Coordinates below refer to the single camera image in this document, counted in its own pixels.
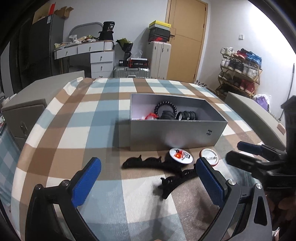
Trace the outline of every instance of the white sneaker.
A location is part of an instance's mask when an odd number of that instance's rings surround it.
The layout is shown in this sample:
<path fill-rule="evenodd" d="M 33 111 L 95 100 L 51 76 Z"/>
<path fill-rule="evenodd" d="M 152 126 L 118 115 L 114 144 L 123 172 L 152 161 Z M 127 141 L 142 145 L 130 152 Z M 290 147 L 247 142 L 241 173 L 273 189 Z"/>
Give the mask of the white sneaker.
<path fill-rule="evenodd" d="M 229 62 L 230 62 L 230 59 L 227 59 L 225 62 L 224 68 L 228 68 Z"/>
<path fill-rule="evenodd" d="M 223 59 L 222 59 L 222 61 L 221 61 L 221 64 L 220 64 L 220 66 L 224 67 L 224 66 L 225 66 L 225 62 L 226 62 L 226 59 L 225 59 L 225 58 L 223 58 Z"/>
<path fill-rule="evenodd" d="M 249 68 L 244 66 L 244 70 L 242 71 L 242 74 L 247 75 L 248 71 L 249 71 Z"/>
<path fill-rule="evenodd" d="M 249 68 L 248 73 L 247 73 L 248 77 L 250 77 L 251 79 L 255 79 L 257 75 L 258 75 L 257 70 Z"/>
<path fill-rule="evenodd" d="M 225 54 L 231 56 L 233 54 L 233 48 L 232 47 L 227 48 L 225 51 Z"/>
<path fill-rule="evenodd" d="M 225 54 L 226 53 L 226 48 L 222 48 L 220 51 L 221 54 Z"/>

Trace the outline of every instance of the gray wall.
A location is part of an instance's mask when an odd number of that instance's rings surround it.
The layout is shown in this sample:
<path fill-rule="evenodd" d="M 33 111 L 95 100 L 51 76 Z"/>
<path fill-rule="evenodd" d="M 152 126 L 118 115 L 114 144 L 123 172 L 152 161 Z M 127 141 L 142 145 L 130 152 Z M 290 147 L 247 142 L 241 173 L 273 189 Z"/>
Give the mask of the gray wall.
<path fill-rule="evenodd" d="M 4 94 L 6 97 L 11 97 L 13 93 L 11 78 L 10 78 L 10 69 L 9 69 L 9 43 L 4 49 L 0 57 L 1 64 L 1 77 L 2 84 L 4 89 Z"/>

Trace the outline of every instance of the gray suitcase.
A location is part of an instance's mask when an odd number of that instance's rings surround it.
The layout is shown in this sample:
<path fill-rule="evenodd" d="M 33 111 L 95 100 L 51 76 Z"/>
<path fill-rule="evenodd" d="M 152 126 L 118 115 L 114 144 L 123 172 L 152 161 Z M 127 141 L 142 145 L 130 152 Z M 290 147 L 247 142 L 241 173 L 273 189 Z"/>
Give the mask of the gray suitcase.
<path fill-rule="evenodd" d="M 113 78 L 150 78 L 148 68 L 115 67 Z"/>

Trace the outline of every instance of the drawer knob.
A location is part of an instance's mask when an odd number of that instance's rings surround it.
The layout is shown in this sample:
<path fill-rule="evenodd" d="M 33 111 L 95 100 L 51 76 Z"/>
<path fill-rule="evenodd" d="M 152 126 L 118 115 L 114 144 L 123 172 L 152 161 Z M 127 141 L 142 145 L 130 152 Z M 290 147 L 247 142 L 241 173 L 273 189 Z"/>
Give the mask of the drawer knob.
<path fill-rule="evenodd" d="M 23 134 L 27 137 L 28 136 L 28 129 L 26 127 L 26 124 L 22 121 L 20 123 L 20 129 L 22 130 Z"/>

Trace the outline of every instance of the purple bag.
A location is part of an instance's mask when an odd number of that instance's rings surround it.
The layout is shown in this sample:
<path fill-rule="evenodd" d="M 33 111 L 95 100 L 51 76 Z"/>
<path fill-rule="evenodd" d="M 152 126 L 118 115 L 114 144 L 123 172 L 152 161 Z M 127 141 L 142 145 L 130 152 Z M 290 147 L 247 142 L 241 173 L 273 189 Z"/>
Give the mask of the purple bag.
<path fill-rule="evenodd" d="M 255 100 L 264 110 L 268 111 L 268 104 L 266 99 L 263 96 L 256 97 Z"/>

